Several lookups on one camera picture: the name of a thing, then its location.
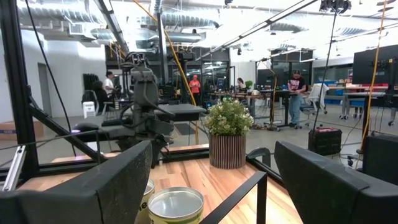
ribbed cylindrical pot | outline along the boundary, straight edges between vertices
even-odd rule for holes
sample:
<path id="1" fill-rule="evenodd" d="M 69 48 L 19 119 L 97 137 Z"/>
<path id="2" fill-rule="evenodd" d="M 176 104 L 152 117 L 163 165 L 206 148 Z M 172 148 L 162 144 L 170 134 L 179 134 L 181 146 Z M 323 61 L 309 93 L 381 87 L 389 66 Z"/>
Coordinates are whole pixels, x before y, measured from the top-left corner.
<path id="1" fill-rule="evenodd" d="M 246 163 L 246 135 L 210 135 L 210 164 L 220 169 L 237 169 Z"/>

concrete floor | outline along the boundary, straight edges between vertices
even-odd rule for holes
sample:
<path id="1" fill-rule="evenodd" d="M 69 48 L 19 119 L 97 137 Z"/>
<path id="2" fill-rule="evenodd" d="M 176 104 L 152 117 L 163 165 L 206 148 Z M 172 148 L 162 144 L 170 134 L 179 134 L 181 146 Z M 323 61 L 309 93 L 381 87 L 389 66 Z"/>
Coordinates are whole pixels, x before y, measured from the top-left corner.
<path id="1" fill-rule="evenodd" d="M 346 142 L 346 145 L 343 147 L 341 151 L 341 156 L 346 157 L 347 154 L 355 154 L 355 150 L 359 149 L 360 141 L 361 141 L 361 128 L 362 121 L 358 122 L 359 119 L 350 118 L 348 121 L 343 121 L 339 119 L 341 107 L 338 105 L 328 106 L 328 114 L 321 113 L 318 118 L 318 124 L 323 124 L 324 127 L 335 127 L 339 128 L 343 132 L 342 136 L 342 144 Z M 257 107 L 256 113 L 258 116 L 264 116 L 268 114 L 268 110 L 263 107 Z M 276 110 L 275 112 L 275 120 L 283 119 L 284 110 Z M 72 126 L 74 126 L 77 122 L 81 121 L 82 117 L 72 117 L 70 118 L 70 122 Z M 380 131 L 382 133 L 398 135 L 398 125 L 389 127 L 387 125 L 390 120 L 390 110 L 379 109 L 377 112 L 377 108 L 373 108 L 371 111 L 371 121 L 370 125 L 372 130 Z M 64 126 L 66 125 L 65 118 L 56 118 L 55 121 Z M 262 124 L 267 121 L 266 119 L 256 120 L 256 123 Z M 266 147 L 270 149 L 271 152 L 274 152 L 274 146 L 276 141 L 287 141 L 291 142 L 297 146 L 307 148 L 308 144 L 308 132 L 310 128 L 303 127 L 303 129 L 292 129 L 289 127 L 282 128 L 280 132 L 272 132 L 266 130 L 252 130 L 249 132 L 247 138 L 246 150 L 247 152 L 251 152 L 253 149 L 257 147 Z M 199 144 L 208 143 L 208 138 L 203 131 L 199 131 Z M 49 139 L 54 137 L 55 134 L 49 130 L 45 129 L 45 137 L 38 139 Z M 172 146 L 187 146 L 195 144 L 195 135 L 192 133 L 190 136 L 179 135 L 178 131 L 175 131 L 173 136 L 174 144 Z M 15 141 L 0 141 L 0 148 L 9 147 L 15 145 Z M 110 152 L 112 150 L 117 150 L 118 146 L 111 141 L 101 142 L 101 151 Z M 15 153 L 15 148 L 13 149 L 5 149 L 0 150 L 0 167 L 9 167 L 11 165 L 11 160 Z M 39 153 L 39 161 L 41 164 L 49 163 L 55 158 L 58 157 L 68 157 L 73 156 L 72 147 L 69 143 L 67 143 L 63 139 L 58 139 L 38 148 Z M 346 159 L 342 159 L 339 156 L 335 156 L 333 158 L 336 161 L 341 161 L 346 164 Z M 277 167 L 275 164 L 275 160 L 272 158 L 271 167 L 277 171 Z"/>

person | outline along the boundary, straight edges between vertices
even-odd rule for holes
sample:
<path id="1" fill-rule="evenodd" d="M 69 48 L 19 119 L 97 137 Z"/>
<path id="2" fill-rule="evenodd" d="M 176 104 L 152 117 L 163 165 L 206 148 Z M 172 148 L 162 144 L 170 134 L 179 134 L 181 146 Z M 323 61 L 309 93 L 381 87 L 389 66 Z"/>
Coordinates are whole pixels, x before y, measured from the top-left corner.
<path id="1" fill-rule="evenodd" d="M 104 90 L 105 90 L 107 95 L 112 93 L 113 90 L 114 90 L 113 79 L 114 79 L 113 72 L 107 71 L 106 72 L 106 79 L 104 81 Z"/>
<path id="2" fill-rule="evenodd" d="M 193 79 L 189 82 L 189 87 L 191 88 L 191 92 L 193 94 L 193 98 L 195 99 L 196 105 L 199 105 L 199 88 L 200 88 L 200 82 L 198 80 L 197 75 L 193 75 Z"/>
<path id="3" fill-rule="evenodd" d="M 289 114 L 292 122 L 289 123 L 290 127 L 299 125 L 300 120 L 300 105 L 302 104 L 302 93 L 305 92 L 305 80 L 301 76 L 300 70 L 294 70 L 292 78 L 287 84 L 292 96 L 289 101 Z"/>
<path id="4" fill-rule="evenodd" d="M 238 78 L 238 91 L 240 93 L 244 93 L 245 91 L 247 91 L 246 85 L 244 84 L 244 81 L 242 78 Z"/>
<path id="5" fill-rule="evenodd" d="M 108 94 L 106 93 L 106 90 L 103 89 L 103 83 L 101 81 L 95 81 L 93 82 L 93 91 L 95 92 L 95 95 L 98 100 L 98 113 L 101 114 L 102 111 L 104 110 L 105 102 L 113 102 L 110 98 L 108 98 Z M 112 111 L 114 110 L 113 107 L 107 106 L 106 111 Z"/>

exposed ceiling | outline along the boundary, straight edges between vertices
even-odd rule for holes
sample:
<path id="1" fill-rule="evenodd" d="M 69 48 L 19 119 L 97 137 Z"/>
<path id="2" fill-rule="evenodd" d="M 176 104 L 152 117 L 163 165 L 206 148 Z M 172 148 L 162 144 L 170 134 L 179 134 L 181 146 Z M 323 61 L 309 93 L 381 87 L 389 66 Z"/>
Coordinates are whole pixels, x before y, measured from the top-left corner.
<path id="1" fill-rule="evenodd" d="M 351 10 L 338 16 L 334 37 L 345 37 L 380 26 L 382 0 L 352 0 Z M 130 50 L 156 46 L 159 39 L 154 21 L 132 0 L 111 1 Z M 162 8 L 162 21 L 175 43 L 187 46 L 218 46 L 299 0 L 141 0 L 153 12 Z M 78 40 L 108 44 L 115 38 L 106 30 L 96 5 L 84 0 L 32 0 L 35 23 L 46 39 Z M 26 5 L 18 1 L 23 29 L 31 29 Z M 311 47 L 330 38 L 332 13 L 319 12 L 320 1 L 240 41 L 252 47 Z M 398 1 L 388 4 L 385 25 L 398 22 Z M 80 29 L 80 34 L 71 30 Z"/>

yellow cable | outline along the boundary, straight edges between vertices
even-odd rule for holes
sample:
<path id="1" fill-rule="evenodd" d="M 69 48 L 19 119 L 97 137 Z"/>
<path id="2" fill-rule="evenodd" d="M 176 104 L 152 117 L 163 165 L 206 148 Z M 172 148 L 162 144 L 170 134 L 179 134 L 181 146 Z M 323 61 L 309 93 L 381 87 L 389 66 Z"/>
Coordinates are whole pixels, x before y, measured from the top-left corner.
<path id="1" fill-rule="evenodd" d="M 273 95 L 273 97 L 272 97 L 272 116 L 271 116 L 271 126 L 272 126 L 274 124 L 274 116 L 275 116 L 274 111 L 275 111 L 275 95 L 276 95 L 277 76 L 276 76 L 275 72 L 272 71 L 272 69 L 270 69 L 267 66 L 267 64 L 265 64 L 264 62 L 262 62 L 262 63 L 266 66 L 266 68 L 268 68 L 272 72 L 272 74 L 274 74 L 274 77 L 275 77 L 274 90 L 273 90 L 273 93 L 272 93 L 272 95 Z"/>
<path id="2" fill-rule="evenodd" d="M 149 17 L 151 17 L 154 21 L 157 22 L 157 19 L 146 8 L 144 8 L 137 0 L 133 0 L 133 1 L 138 5 L 138 7 L 140 7 L 142 10 L 144 10 L 146 12 L 146 14 L 148 14 Z M 196 106 L 197 103 L 196 103 L 196 101 L 195 101 L 195 99 L 193 97 L 193 94 L 191 92 L 191 88 L 189 87 L 188 80 L 187 80 L 187 78 L 185 76 L 185 73 L 184 73 L 184 71 L 183 71 L 183 69 L 181 67 L 181 64 L 180 64 L 180 62 L 178 60 L 177 54 L 174 51 L 173 43 L 172 43 L 172 41 L 171 41 L 171 39 L 170 39 L 170 37 L 169 37 L 169 35 L 168 35 L 166 30 L 164 30 L 164 34 L 165 34 L 165 36 L 167 38 L 167 42 L 170 44 L 170 48 L 172 49 L 174 60 L 177 63 L 178 69 L 180 70 L 181 77 L 182 77 L 182 79 L 184 81 L 184 84 L 185 84 L 185 86 L 186 86 L 186 88 L 187 88 L 187 90 L 189 92 L 189 95 L 191 97 L 191 101 L 193 102 L 193 105 Z M 198 139 L 198 121 L 195 122 L 195 126 L 196 126 L 195 127 L 195 142 L 196 142 L 196 144 L 199 144 L 199 139 Z"/>
<path id="3" fill-rule="evenodd" d="M 386 5 L 387 5 L 387 0 L 384 0 L 384 6 L 383 6 L 383 12 L 382 12 L 382 16 L 381 16 L 381 24 L 380 24 L 380 32 L 379 32 L 379 40 L 377 42 L 377 48 L 376 48 L 376 55 L 374 58 L 374 67 L 373 67 L 373 77 L 372 77 L 372 82 L 371 82 L 371 86 L 369 88 L 369 99 L 368 99 L 368 108 L 366 108 L 367 116 L 366 116 L 366 124 L 364 129 L 367 130 L 368 126 L 369 126 L 369 119 L 370 119 L 370 110 L 371 110 L 371 101 L 372 101 L 372 92 L 373 92 L 373 87 L 374 87 L 374 81 L 376 79 L 376 72 L 377 72 L 377 61 L 379 60 L 379 49 L 380 49 L 380 39 L 381 39 L 381 33 L 383 30 L 383 23 L 384 23 L 384 14 L 386 12 Z M 361 141 L 361 150 L 363 148 L 363 143 L 366 137 L 366 131 L 364 131 L 363 135 L 362 135 L 362 141 Z"/>

